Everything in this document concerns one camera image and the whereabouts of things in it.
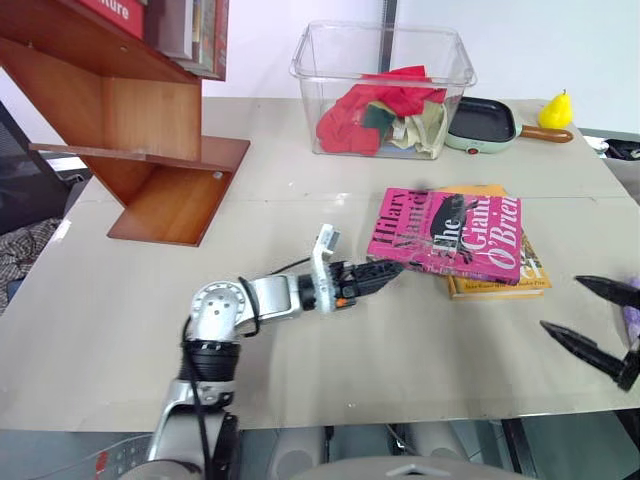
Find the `black cable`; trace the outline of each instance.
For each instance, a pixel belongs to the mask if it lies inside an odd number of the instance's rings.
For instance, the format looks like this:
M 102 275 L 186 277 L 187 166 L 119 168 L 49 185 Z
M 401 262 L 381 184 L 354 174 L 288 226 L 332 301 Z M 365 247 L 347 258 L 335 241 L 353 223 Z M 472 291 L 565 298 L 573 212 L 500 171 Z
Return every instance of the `black cable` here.
M 290 263 L 289 265 L 285 265 L 284 267 L 271 272 L 269 275 L 277 275 L 278 273 L 282 273 L 285 270 L 289 270 L 290 268 L 297 267 L 298 265 L 302 265 L 303 263 L 306 263 L 309 260 L 311 260 L 311 257 L 303 258 L 302 260 L 298 260 L 297 262 L 293 262 L 293 263 Z
M 420 453 L 418 453 L 418 451 L 413 448 L 411 445 L 409 445 L 407 443 L 407 441 L 402 438 L 398 432 L 396 432 L 393 427 L 390 424 L 386 424 L 385 425 L 387 427 L 387 431 L 391 434 L 391 436 L 394 438 L 394 440 L 398 443 L 398 446 L 401 446 L 402 448 L 404 448 L 404 450 L 406 452 L 409 452 L 411 455 L 413 455 L 414 457 L 421 457 L 422 455 Z
M 191 385 L 191 392 L 193 393 L 193 406 L 196 411 L 196 417 L 198 419 L 198 430 L 200 431 L 200 443 L 202 445 L 202 456 L 204 457 L 204 478 L 205 480 L 214 480 L 213 471 L 211 470 L 211 453 L 209 450 L 209 437 L 207 436 L 207 426 L 204 423 L 204 411 L 202 409 L 202 403 L 200 403 L 200 395 L 198 395 L 198 386 L 196 385 L 196 376 L 198 371 L 196 370 L 195 363 L 191 357 L 191 352 L 187 348 L 187 327 L 191 323 L 191 316 L 187 318 L 187 321 L 182 327 L 182 355 L 184 356 L 188 371 L 189 371 L 189 384 Z
M 297 262 L 290 263 L 289 265 L 285 265 L 278 270 L 271 272 L 269 275 L 277 275 L 278 273 L 284 272 L 285 270 L 289 270 L 295 266 L 301 265 L 305 262 L 311 260 L 311 257 L 303 258 L 302 260 L 298 260 Z M 247 333 L 245 337 L 254 337 L 258 333 L 260 333 L 260 303 L 258 302 L 258 298 L 256 297 L 251 284 L 247 280 L 242 277 L 238 277 L 238 281 L 242 285 L 242 287 L 247 292 L 247 297 L 249 297 L 249 304 L 251 305 L 251 310 L 253 313 L 253 323 L 255 325 L 255 329 L 251 333 Z M 187 321 L 184 323 L 182 327 L 182 355 L 185 358 L 187 363 L 188 372 L 189 372 L 189 384 L 191 385 L 191 391 L 193 393 L 193 406 L 196 412 L 196 417 L 198 419 L 198 429 L 200 431 L 200 443 L 202 444 L 202 455 L 204 457 L 204 478 L 205 480 L 213 480 L 213 472 L 211 470 L 211 458 L 210 458 L 210 450 L 209 450 L 209 438 L 207 437 L 207 426 L 204 421 L 204 410 L 202 408 L 202 403 L 200 402 L 200 395 L 198 395 L 198 386 L 196 385 L 196 381 L 198 380 L 198 371 L 196 369 L 193 358 L 191 357 L 191 352 L 187 348 L 187 328 L 189 327 L 189 323 L 191 323 L 191 316 L 187 318 Z

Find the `white table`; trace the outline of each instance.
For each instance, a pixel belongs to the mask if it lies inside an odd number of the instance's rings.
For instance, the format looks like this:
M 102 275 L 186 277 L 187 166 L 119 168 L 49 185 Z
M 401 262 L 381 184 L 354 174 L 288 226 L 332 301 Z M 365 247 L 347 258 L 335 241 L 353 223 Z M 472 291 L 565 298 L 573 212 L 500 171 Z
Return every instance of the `white table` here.
M 525 119 L 537 105 L 512 103 Z M 553 288 L 456 303 L 441 278 L 406 272 L 347 311 L 266 327 L 242 342 L 241 427 L 640 406 L 639 385 L 620 391 L 538 324 L 575 328 L 618 356 L 627 348 L 619 309 L 572 277 L 639 272 L 639 211 L 575 130 L 566 145 L 517 139 L 497 155 L 446 149 L 419 162 L 316 156 L 305 129 L 297 101 L 205 100 L 205 134 L 252 146 L 197 249 L 107 238 L 122 207 L 92 181 L 0 318 L 0 428 L 152 430 L 200 286 L 307 256 L 325 222 L 342 231 L 335 259 L 363 261 L 387 186 L 461 183 L 524 198 Z

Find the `wooden bookshelf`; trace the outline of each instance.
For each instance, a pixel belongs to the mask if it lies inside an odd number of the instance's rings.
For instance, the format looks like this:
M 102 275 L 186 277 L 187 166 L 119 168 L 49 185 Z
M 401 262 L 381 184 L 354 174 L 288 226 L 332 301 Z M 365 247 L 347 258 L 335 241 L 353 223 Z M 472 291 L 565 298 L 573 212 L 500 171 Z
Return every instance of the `wooden bookshelf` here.
M 248 140 L 201 135 L 201 80 L 74 0 L 0 8 L 0 65 L 125 207 L 113 238 L 197 246 Z

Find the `black chair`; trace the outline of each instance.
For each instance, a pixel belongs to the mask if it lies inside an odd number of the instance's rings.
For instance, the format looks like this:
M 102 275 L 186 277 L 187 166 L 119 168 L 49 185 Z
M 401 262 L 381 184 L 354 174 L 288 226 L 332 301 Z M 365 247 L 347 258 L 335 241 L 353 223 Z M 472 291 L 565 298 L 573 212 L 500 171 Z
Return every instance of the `black chair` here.
M 61 218 L 69 192 L 0 102 L 0 235 Z

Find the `red book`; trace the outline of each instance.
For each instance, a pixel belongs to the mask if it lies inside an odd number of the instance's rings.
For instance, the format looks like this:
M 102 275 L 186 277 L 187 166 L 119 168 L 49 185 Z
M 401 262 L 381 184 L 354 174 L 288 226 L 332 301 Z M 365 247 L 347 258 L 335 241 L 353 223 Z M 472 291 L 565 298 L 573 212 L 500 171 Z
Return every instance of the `red book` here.
M 229 0 L 216 0 L 216 20 L 213 42 L 213 73 L 224 80 L 227 76 L 227 32 L 229 26 Z
M 138 0 L 76 0 L 142 39 L 144 6 Z
M 422 272 L 516 285 L 520 200 L 388 188 L 367 254 Z

